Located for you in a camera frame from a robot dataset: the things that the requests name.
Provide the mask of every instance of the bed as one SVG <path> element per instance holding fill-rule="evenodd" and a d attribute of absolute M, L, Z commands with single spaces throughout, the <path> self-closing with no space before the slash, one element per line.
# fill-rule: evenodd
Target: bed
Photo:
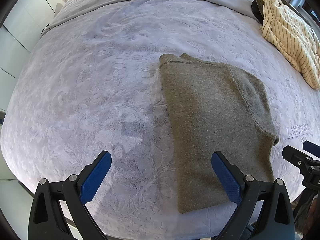
<path fill-rule="evenodd" d="M 294 200 L 304 189 L 302 176 L 281 152 L 286 145 L 302 150 L 304 140 L 320 143 L 320 94 L 262 38 L 252 1 L 69 0 L 12 95 L 1 133 L 9 168 L 35 192 L 41 178 L 66 179 L 108 150 L 111 169 L 87 204 L 105 234 L 141 240 L 217 235 L 235 204 L 177 210 L 159 57 L 187 53 L 240 67 L 264 82 L 280 137 L 270 162 Z"/>

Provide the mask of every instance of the blue gripper pad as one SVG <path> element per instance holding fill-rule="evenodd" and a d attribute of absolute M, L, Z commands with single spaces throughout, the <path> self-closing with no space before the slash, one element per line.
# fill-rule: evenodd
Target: blue gripper pad
<path fill-rule="evenodd" d="M 211 165 L 229 200 L 239 206 L 242 201 L 241 187 L 217 153 L 212 154 Z"/>
<path fill-rule="evenodd" d="M 303 149 L 312 155 L 320 158 L 320 147 L 312 142 L 305 141 L 302 145 Z"/>
<path fill-rule="evenodd" d="M 90 202 L 111 167 L 111 154 L 106 152 L 81 186 L 80 201 Z"/>

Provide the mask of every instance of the cream striped garment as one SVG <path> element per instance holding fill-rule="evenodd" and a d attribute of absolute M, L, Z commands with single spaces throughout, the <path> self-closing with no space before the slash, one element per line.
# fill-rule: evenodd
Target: cream striped garment
<path fill-rule="evenodd" d="M 265 0 L 262 36 L 302 73 L 313 89 L 320 88 L 320 44 L 313 29 L 280 0 Z"/>

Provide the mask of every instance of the bolt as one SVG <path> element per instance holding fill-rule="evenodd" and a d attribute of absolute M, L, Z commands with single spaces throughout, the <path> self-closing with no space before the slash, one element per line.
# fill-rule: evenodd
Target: bolt
<path fill-rule="evenodd" d="M 46 181 L 47 181 L 46 179 L 41 179 L 41 180 L 39 180 L 39 184 L 43 185 Z"/>
<path fill-rule="evenodd" d="M 246 179 L 247 181 L 253 181 L 253 180 L 254 180 L 254 177 L 251 176 L 251 175 L 247 175 L 247 176 L 245 176 L 245 179 Z"/>
<path fill-rule="evenodd" d="M 283 183 L 284 183 L 282 179 L 277 179 L 276 182 L 277 182 L 279 185 L 283 185 Z"/>
<path fill-rule="evenodd" d="M 75 181 L 77 179 L 77 175 L 70 175 L 69 180 L 70 181 Z"/>

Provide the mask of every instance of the white blanket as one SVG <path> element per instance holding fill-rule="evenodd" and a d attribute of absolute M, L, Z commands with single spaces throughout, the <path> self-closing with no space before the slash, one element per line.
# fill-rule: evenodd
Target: white blanket
<path fill-rule="evenodd" d="M 301 150 L 305 139 L 320 144 L 320 94 L 259 27 L 205 0 L 124 1 L 66 21 L 40 39 L 20 74 L 1 133 L 4 158 L 35 192 L 39 179 L 66 179 L 108 150 L 111 169 L 87 204 L 103 232 L 141 240 L 217 235 L 234 204 L 177 211 L 159 57 L 185 52 L 235 65 L 265 83 L 280 137 L 271 164 L 293 200 L 304 188 L 302 176 L 282 159 L 282 148 Z"/>

